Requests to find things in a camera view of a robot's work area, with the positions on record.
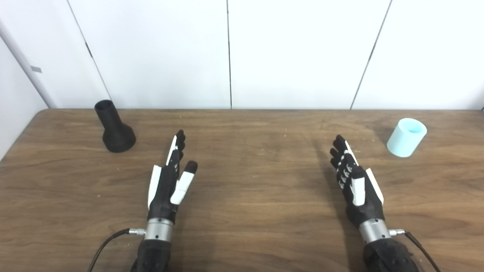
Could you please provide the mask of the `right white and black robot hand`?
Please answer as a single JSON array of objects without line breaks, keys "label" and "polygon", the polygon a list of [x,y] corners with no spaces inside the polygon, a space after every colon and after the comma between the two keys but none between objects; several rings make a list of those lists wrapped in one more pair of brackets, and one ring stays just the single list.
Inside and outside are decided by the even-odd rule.
[{"label": "right white and black robot hand", "polygon": [[359,227],[368,220],[384,220],[384,197],[372,170],[357,162],[350,144],[340,134],[332,144],[330,163],[337,173],[349,221]]}]

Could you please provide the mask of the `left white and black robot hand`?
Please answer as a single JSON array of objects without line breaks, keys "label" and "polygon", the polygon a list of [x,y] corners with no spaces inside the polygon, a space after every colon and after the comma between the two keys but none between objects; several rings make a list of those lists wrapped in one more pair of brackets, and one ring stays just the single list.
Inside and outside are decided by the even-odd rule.
[{"label": "left white and black robot hand", "polygon": [[186,135],[179,130],[172,139],[168,150],[166,163],[163,166],[154,165],[147,200],[147,219],[176,222],[178,207],[185,198],[190,184],[198,169],[198,163],[188,161],[180,170],[180,162],[184,157]]}]

